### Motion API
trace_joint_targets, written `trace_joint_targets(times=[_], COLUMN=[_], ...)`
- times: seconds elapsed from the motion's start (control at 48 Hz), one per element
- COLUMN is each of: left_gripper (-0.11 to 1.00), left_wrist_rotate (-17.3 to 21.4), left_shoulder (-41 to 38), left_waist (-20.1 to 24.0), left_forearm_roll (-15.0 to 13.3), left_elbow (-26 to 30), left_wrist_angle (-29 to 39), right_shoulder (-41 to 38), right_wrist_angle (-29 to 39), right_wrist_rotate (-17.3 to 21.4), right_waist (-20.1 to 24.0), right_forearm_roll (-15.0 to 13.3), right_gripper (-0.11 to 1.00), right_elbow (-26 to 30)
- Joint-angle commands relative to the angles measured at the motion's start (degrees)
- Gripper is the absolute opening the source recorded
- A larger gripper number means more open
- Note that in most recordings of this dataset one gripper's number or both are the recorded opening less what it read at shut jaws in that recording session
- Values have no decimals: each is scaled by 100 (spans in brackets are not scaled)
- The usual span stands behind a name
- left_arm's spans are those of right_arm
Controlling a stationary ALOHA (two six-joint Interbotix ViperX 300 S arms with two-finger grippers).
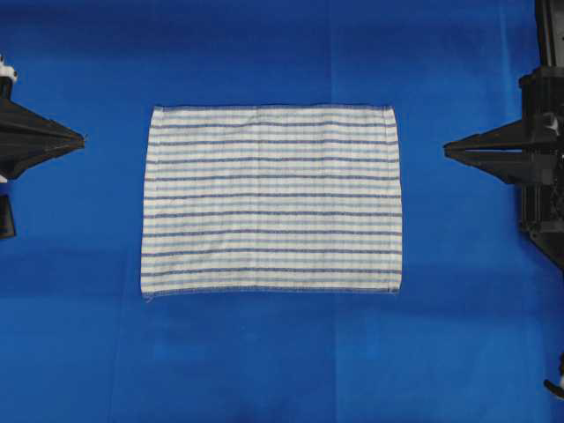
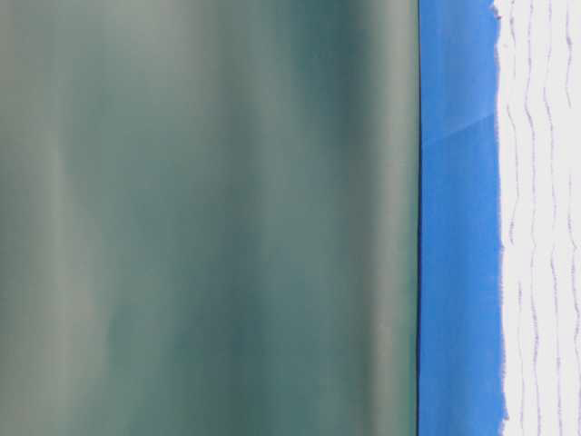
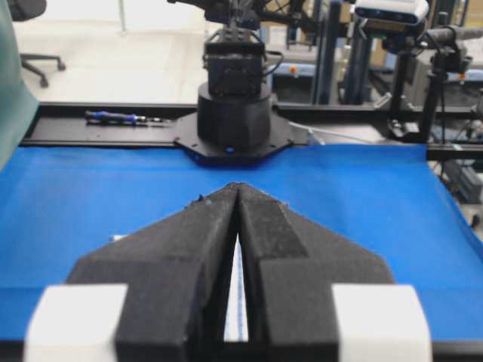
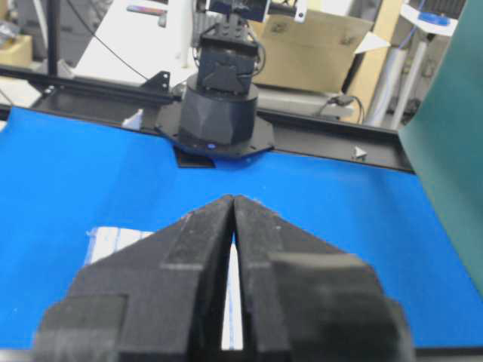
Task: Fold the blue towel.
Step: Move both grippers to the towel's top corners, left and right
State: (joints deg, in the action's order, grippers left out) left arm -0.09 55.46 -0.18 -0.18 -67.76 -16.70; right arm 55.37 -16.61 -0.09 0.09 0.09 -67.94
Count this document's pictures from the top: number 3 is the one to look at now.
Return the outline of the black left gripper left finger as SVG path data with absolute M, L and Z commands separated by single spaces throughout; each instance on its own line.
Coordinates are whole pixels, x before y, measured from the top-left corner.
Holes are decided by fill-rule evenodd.
M 238 185 L 78 259 L 69 284 L 126 284 L 120 361 L 192 361 L 223 339 Z

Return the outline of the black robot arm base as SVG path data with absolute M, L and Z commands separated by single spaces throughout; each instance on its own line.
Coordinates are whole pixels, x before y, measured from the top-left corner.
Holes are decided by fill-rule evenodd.
M 256 34 L 258 1 L 193 1 L 208 21 L 222 24 L 205 41 L 208 80 L 196 111 L 175 122 L 174 142 L 197 158 L 255 161 L 294 144 L 288 121 L 272 108 L 266 86 L 268 51 Z

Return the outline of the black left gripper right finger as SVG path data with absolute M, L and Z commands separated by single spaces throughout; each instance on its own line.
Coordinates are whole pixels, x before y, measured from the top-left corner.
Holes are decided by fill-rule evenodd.
M 250 338 L 270 361 L 336 361 L 332 284 L 392 284 L 389 266 L 248 184 L 237 211 Z

